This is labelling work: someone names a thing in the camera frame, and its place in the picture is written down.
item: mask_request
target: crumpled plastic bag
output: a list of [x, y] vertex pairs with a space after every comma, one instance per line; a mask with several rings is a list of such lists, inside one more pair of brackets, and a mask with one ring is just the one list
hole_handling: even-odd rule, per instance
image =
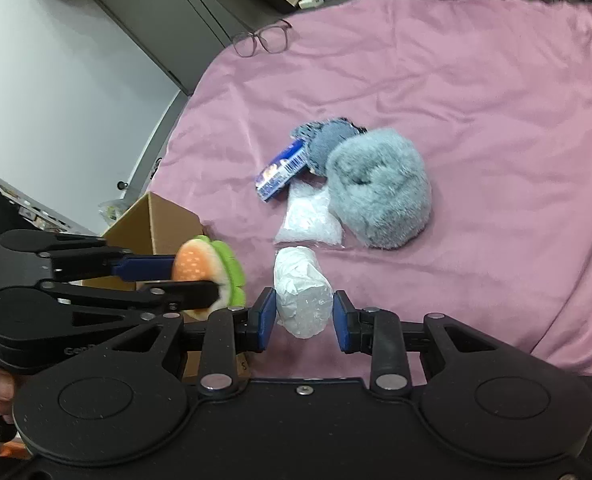
[[316, 189], [301, 180], [292, 180], [287, 199], [287, 213], [274, 243], [322, 242], [340, 245], [343, 228], [329, 211], [329, 187]]
[[332, 313], [333, 290], [307, 247], [285, 247], [274, 264], [278, 323], [299, 339], [322, 332]]
[[111, 226], [125, 214], [125, 212], [134, 205], [134, 200], [125, 198], [118, 198], [116, 200], [108, 200], [98, 204], [98, 212], [107, 225]]

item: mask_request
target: gray fluffy plush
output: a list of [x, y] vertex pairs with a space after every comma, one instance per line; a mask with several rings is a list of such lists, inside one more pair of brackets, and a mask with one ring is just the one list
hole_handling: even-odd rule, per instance
[[330, 209], [368, 246], [400, 247], [427, 224], [432, 189], [423, 159], [395, 130], [347, 139], [326, 169]]
[[332, 150], [344, 140], [365, 131], [365, 128], [354, 126], [348, 119], [339, 117], [302, 124], [292, 131], [291, 136], [305, 141], [305, 156], [311, 173], [327, 176], [325, 164]]

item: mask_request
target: blue box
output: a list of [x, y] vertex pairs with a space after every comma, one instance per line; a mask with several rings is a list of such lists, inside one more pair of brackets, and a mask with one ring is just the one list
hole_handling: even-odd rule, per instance
[[267, 202], [307, 165], [302, 139], [294, 140], [256, 177], [256, 192]]

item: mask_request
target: cabinet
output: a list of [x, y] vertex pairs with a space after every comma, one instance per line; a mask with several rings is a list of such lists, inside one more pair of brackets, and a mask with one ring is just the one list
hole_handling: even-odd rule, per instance
[[261, 0], [96, 2], [187, 95], [232, 36], [278, 16]]

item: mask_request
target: pink fabric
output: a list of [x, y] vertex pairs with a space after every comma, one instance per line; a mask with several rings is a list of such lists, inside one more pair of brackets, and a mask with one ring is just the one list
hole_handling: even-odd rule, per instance
[[[272, 285], [284, 196], [254, 176], [301, 123], [346, 116], [413, 140], [433, 188], [427, 229], [394, 251], [319, 248], [332, 286], [402, 319], [444, 312], [592, 374], [592, 6], [356, 0], [290, 18], [287, 52], [226, 49], [169, 143], [154, 192], [231, 245], [253, 300]], [[264, 376], [365, 376], [331, 325], [277, 326]]]

